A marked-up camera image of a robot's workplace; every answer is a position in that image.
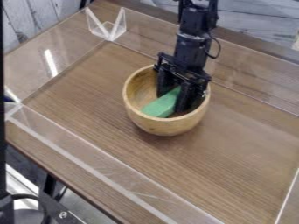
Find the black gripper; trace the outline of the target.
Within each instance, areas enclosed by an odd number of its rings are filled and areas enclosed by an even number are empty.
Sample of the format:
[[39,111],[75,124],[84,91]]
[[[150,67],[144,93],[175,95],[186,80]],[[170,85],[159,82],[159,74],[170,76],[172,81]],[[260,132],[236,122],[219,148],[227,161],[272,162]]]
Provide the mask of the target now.
[[158,54],[154,70],[158,72],[159,97],[166,95],[174,85],[180,85],[174,111],[191,112],[206,99],[204,91],[211,81],[204,67],[211,49],[211,35],[192,36],[178,34],[172,55],[166,52]]

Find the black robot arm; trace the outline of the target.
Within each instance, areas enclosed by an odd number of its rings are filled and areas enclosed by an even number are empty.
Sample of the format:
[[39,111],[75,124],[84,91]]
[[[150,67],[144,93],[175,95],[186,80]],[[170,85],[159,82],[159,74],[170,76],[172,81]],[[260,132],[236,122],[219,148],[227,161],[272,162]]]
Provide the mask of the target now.
[[208,0],[208,4],[195,3],[192,0],[179,2],[179,31],[172,55],[166,52],[158,54],[154,70],[158,72],[156,95],[163,96],[174,88],[179,88],[175,99],[174,112],[182,113],[202,105],[206,98],[211,76],[204,71],[211,55],[211,42],[219,41],[211,31],[219,20],[219,0]]

